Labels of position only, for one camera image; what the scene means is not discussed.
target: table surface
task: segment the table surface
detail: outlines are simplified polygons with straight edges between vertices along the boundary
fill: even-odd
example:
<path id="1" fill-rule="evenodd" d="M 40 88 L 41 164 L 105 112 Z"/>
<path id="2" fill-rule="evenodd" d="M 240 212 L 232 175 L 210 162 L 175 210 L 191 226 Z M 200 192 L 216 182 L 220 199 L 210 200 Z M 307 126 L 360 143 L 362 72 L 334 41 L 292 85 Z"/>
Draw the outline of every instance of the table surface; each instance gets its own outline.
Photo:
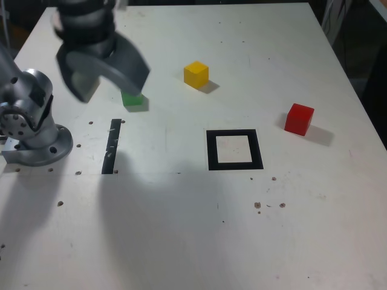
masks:
<path id="1" fill-rule="evenodd" d="M 74 148 L 0 159 L 1 290 L 387 287 L 387 154 L 308 4 L 118 12 L 152 68 L 143 112 L 106 80 L 87 105 L 70 94 L 53 12 L 16 62 L 50 77 Z M 182 81 L 195 60 L 210 93 Z M 293 103 L 315 108 L 305 137 L 282 129 Z M 113 118 L 119 173 L 101 175 Z M 208 171 L 208 129 L 256 129 L 264 169 Z"/>

